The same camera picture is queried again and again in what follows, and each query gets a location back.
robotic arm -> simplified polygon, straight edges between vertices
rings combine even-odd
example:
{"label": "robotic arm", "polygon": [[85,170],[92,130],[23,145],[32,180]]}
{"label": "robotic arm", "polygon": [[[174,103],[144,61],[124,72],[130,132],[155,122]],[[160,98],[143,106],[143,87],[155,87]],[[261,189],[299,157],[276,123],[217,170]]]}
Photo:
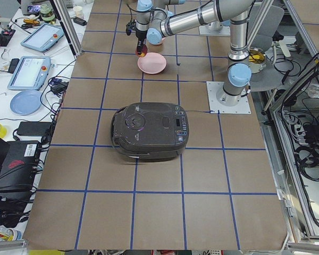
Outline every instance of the robotic arm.
{"label": "robotic arm", "polygon": [[223,90],[217,93],[220,103],[234,106],[240,100],[243,88],[248,84],[251,71],[247,66],[247,23],[248,8],[253,0],[213,0],[195,10],[171,15],[164,7],[167,2],[182,4],[184,0],[138,0],[136,36],[138,46],[136,54],[146,55],[145,39],[151,44],[159,44],[163,37],[207,25],[213,21],[231,20],[230,51],[228,53],[228,79]]}

bottle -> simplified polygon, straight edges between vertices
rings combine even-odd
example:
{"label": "bottle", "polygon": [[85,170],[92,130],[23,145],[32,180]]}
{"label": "bottle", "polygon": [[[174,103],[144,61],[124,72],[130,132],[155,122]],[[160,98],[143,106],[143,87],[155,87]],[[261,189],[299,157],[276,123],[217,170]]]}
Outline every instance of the bottle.
{"label": "bottle", "polygon": [[41,5],[40,16],[46,23],[55,23],[55,15],[47,4]]}

bundle of cables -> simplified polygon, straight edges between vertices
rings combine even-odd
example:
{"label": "bundle of cables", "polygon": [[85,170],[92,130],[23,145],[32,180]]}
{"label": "bundle of cables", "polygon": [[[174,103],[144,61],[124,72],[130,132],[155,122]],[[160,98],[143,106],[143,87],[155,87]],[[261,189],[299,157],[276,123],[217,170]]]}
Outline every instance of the bundle of cables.
{"label": "bundle of cables", "polygon": [[[309,213],[315,223],[316,226],[319,227],[319,219],[314,214],[311,200],[309,198],[309,194],[306,189],[306,185],[304,184],[304,178],[307,178],[312,181],[319,182],[319,176],[314,177],[311,174],[307,173],[308,168],[319,167],[319,145],[314,142],[311,144],[307,144],[300,141],[300,134],[296,133],[293,125],[299,125],[304,128],[307,128],[308,125],[317,124],[319,125],[319,116],[315,117],[314,114],[307,108],[307,110],[299,110],[299,111],[288,111],[285,109],[288,102],[293,97],[298,97],[301,93],[303,93],[302,89],[307,87],[313,79],[317,79],[319,76],[319,52],[315,54],[305,65],[305,67],[300,71],[298,75],[298,79],[295,81],[294,85],[289,89],[289,91],[285,94],[282,99],[281,107],[280,107],[280,118],[282,121],[282,125],[287,132],[290,145],[294,150],[294,159],[295,165],[297,166],[297,170],[299,173],[299,179],[301,182],[301,186],[303,188],[303,192],[305,194]],[[298,113],[307,114],[306,116],[300,116]],[[301,118],[311,119],[308,122],[302,122]],[[308,155],[304,158],[301,158],[300,154],[302,151],[308,153]]]}

pink bowl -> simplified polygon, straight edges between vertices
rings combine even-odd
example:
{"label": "pink bowl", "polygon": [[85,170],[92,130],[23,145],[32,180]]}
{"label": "pink bowl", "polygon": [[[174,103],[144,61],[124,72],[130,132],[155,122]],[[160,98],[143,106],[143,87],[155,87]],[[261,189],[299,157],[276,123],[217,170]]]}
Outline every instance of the pink bowl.
{"label": "pink bowl", "polygon": [[137,61],[138,67],[145,73],[156,74],[162,72],[166,67],[165,58],[155,52],[150,52]]}

white mounting plate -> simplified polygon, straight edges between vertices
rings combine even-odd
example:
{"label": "white mounting plate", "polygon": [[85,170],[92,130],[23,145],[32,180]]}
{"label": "white mounting plate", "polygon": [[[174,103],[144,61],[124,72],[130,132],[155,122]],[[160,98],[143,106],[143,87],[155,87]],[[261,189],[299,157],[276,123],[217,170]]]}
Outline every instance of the white mounting plate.
{"label": "white mounting plate", "polygon": [[208,25],[201,25],[198,27],[200,36],[230,36],[230,27],[222,26],[220,31],[211,30],[208,28]]}
{"label": "white mounting plate", "polygon": [[247,97],[241,97],[240,101],[235,106],[226,106],[221,104],[216,98],[216,93],[222,89],[223,81],[207,81],[209,108],[212,113],[230,113],[230,114],[250,114],[250,107]]}

